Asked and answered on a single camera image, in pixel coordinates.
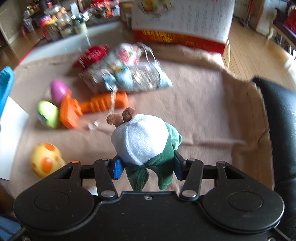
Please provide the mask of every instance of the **green plastic egg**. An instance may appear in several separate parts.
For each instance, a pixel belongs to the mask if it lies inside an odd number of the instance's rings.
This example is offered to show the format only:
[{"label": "green plastic egg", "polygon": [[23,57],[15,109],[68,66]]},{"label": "green plastic egg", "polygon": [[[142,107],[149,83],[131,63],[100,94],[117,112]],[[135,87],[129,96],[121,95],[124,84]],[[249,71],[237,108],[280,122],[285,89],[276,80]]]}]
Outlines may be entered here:
[{"label": "green plastic egg", "polygon": [[57,128],[59,124],[59,109],[52,103],[42,100],[37,105],[38,119],[49,128]]}]

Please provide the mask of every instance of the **green and white plush toy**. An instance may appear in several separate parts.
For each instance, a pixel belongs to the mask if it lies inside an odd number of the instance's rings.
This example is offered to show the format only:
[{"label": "green and white plush toy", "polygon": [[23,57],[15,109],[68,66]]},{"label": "green and white plush toy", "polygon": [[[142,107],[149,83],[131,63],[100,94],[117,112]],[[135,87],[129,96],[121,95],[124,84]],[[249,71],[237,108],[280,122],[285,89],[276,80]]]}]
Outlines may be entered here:
[{"label": "green and white plush toy", "polygon": [[133,116],[134,113],[135,109],[129,107],[122,117],[119,114],[107,117],[107,122],[116,126],[111,142],[126,164],[134,191],[142,191],[147,183],[148,168],[157,174],[158,187],[164,190],[173,179],[174,150],[181,144],[182,137],[162,119],[143,114]]}]

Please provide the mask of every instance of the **blue plastic tray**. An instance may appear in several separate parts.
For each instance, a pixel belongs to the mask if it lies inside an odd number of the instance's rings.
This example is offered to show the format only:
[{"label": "blue plastic tray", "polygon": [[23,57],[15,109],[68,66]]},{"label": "blue plastic tray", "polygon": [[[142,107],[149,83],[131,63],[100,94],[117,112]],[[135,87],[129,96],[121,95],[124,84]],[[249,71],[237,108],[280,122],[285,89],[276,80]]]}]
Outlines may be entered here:
[{"label": "blue plastic tray", "polygon": [[9,93],[12,89],[13,82],[15,80],[15,75],[13,70],[10,67],[5,67],[0,72],[0,118],[6,103],[6,100],[9,96]]}]

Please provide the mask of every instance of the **yellow ball with orange spots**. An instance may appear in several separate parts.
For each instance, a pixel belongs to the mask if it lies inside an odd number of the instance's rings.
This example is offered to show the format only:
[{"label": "yellow ball with orange spots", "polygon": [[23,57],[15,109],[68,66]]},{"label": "yellow ball with orange spots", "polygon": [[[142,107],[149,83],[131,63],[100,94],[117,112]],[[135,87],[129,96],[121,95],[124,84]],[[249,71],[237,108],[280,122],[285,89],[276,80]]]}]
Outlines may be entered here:
[{"label": "yellow ball with orange spots", "polygon": [[40,143],[32,151],[31,167],[39,177],[47,177],[65,165],[59,149],[49,143]]}]

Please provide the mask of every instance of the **plastic egg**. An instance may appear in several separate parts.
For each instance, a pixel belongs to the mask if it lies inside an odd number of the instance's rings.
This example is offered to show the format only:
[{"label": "plastic egg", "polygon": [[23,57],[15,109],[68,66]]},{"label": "plastic egg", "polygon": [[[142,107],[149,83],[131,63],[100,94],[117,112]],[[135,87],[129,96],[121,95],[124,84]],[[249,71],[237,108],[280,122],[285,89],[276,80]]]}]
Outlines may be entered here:
[{"label": "plastic egg", "polygon": [[59,109],[52,103],[42,100],[37,105],[38,119],[46,127],[57,128],[59,124]]},{"label": "plastic egg", "polygon": [[31,167],[39,177],[47,177],[65,164],[59,149],[50,143],[40,143],[32,151]]},{"label": "plastic egg", "polygon": [[60,105],[65,94],[68,92],[69,88],[60,80],[54,80],[50,83],[50,91],[52,95],[52,101]]}]

